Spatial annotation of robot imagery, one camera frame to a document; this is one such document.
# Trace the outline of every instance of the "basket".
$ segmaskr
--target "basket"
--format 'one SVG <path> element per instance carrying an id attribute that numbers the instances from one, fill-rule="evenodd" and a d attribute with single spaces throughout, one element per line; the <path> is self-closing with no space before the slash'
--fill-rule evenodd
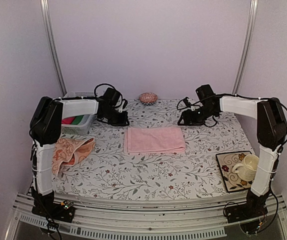
<path id="1" fill-rule="evenodd" d="M 94 96 L 95 94 L 93 92 L 70 91 L 64 96 L 64 98 L 94 97 Z M 96 115 L 84 115 L 80 124 L 78 125 L 61 124 L 61 133 L 87 135 L 95 119 Z"/>

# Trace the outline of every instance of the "red patterned bowl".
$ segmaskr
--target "red patterned bowl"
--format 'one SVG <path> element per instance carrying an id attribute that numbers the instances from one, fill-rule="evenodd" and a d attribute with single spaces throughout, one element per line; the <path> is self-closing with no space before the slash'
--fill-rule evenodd
<path id="1" fill-rule="evenodd" d="M 145 92 L 139 96 L 139 100 L 143 105 L 152 105 L 157 99 L 157 95 L 153 92 Z"/>

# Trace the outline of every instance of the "folded pink cloth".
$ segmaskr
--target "folded pink cloth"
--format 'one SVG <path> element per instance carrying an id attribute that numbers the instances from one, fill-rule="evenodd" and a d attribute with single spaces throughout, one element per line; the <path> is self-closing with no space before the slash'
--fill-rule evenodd
<path id="1" fill-rule="evenodd" d="M 180 153 L 186 144 L 181 128 L 134 128 L 129 127 L 124 136 L 126 153 Z"/>

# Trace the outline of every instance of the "mug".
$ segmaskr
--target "mug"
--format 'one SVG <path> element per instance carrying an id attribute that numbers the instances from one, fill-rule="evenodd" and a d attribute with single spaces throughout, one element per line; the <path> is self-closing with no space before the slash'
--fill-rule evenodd
<path id="1" fill-rule="evenodd" d="M 234 174 L 237 174 L 242 180 L 250 182 L 255 179 L 258 163 L 259 157 L 253 154 L 248 154 L 244 157 L 241 163 L 234 165 L 231 171 Z"/>

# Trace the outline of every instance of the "white wall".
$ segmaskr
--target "white wall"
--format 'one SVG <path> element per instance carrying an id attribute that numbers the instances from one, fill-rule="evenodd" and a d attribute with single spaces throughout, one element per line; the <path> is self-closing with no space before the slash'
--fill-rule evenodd
<path id="1" fill-rule="evenodd" d="M 126 98 L 231 92 L 250 0 L 52 0 L 49 11 L 68 91 L 112 83 Z"/>
<path id="2" fill-rule="evenodd" d="M 17 192 L 32 179 L 29 122 L 47 95 L 60 90 L 40 1 L 0 1 L 0 239 Z"/>
<path id="3" fill-rule="evenodd" d="M 239 94 L 253 97 L 278 97 L 287 106 L 287 1 L 262 0 L 251 49 Z M 256 123 L 241 119 L 253 147 L 258 150 Z M 280 157 L 273 187 L 282 192 L 287 205 L 287 144 Z"/>

